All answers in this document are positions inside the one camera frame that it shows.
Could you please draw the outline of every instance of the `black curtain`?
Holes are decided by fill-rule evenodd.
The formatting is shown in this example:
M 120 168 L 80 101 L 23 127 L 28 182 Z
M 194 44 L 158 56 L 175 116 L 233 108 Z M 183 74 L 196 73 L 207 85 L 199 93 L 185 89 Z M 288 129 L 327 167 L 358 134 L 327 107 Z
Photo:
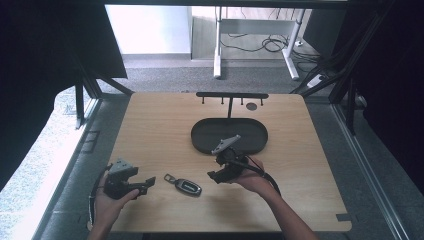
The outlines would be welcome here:
M 424 193 L 423 8 L 397 0 L 357 67 L 364 117 Z
M 47 123 L 56 95 L 82 80 L 81 69 L 127 77 L 104 6 L 0 2 L 0 189 Z

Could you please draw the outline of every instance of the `white desk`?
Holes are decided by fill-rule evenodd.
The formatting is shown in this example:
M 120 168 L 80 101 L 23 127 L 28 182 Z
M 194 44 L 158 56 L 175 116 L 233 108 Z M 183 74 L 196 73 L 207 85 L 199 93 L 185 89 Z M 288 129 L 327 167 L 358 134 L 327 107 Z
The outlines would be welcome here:
M 296 67 L 291 59 L 291 53 L 302 25 L 302 19 L 305 9 L 300 9 L 296 21 L 288 20 L 252 20 L 252 19 L 223 19 L 222 7 L 218 7 L 217 23 L 216 23 L 216 46 L 214 55 L 215 78 L 221 77 L 221 34 L 263 34 L 263 35 L 290 35 L 289 45 L 283 49 L 284 60 L 286 61 L 290 75 L 293 80 L 299 78 Z

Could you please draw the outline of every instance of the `person's left hand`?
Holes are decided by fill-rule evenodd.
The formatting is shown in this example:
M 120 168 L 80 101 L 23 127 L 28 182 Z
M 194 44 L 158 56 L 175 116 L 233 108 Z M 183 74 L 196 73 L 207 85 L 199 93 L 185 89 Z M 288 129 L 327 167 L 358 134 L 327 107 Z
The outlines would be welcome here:
M 96 193 L 94 225 L 101 225 L 104 228 L 111 228 L 127 202 L 137 197 L 139 190 L 134 189 L 121 199 L 115 200 L 107 196 L 103 190 L 106 182 L 104 176 L 99 182 Z

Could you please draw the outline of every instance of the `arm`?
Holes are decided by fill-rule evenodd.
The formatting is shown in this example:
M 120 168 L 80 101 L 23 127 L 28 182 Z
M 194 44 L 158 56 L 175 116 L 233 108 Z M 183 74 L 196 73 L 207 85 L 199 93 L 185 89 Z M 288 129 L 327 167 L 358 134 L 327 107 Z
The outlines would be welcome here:
M 127 202 L 134 199 L 139 190 L 135 189 L 119 200 L 108 197 L 103 192 L 103 186 L 106 177 L 100 180 L 99 188 L 97 189 L 96 202 L 95 202 L 95 218 L 93 228 L 91 229 L 88 240 L 102 240 L 106 239 L 112 229 L 116 219 L 118 219 L 121 209 Z
M 256 158 L 251 157 L 262 169 L 263 164 Z M 242 175 L 233 182 L 240 184 L 245 189 L 259 194 L 271 208 L 286 239 L 318 239 L 309 226 L 293 211 L 283 198 L 274 190 L 272 185 L 257 173 L 244 170 Z

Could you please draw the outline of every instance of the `hand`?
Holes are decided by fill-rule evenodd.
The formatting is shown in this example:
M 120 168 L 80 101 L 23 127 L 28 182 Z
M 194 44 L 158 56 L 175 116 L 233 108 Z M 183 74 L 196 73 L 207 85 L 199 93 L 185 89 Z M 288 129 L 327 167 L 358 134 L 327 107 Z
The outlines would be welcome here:
M 97 189 L 93 228 L 96 225 L 100 225 L 102 228 L 111 228 L 115 221 L 118 219 L 121 209 L 127 202 L 134 199 L 139 193 L 138 189 L 134 189 L 133 191 L 123 196 L 121 199 L 115 200 L 103 192 L 105 182 L 106 176 L 100 180 L 99 188 Z
M 262 161 L 255 157 L 250 156 L 249 165 L 253 167 L 259 166 L 262 170 L 265 171 Z M 258 193 L 259 195 L 261 195 L 265 191 L 269 191 L 270 188 L 272 189 L 272 191 L 274 191 L 272 185 L 268 182 L 268 180 L 260 176 L 258 173 L 249 169 L 243 170 L 242 174 L 238 178 L 228 183 L 238 183 L 245 189 Z

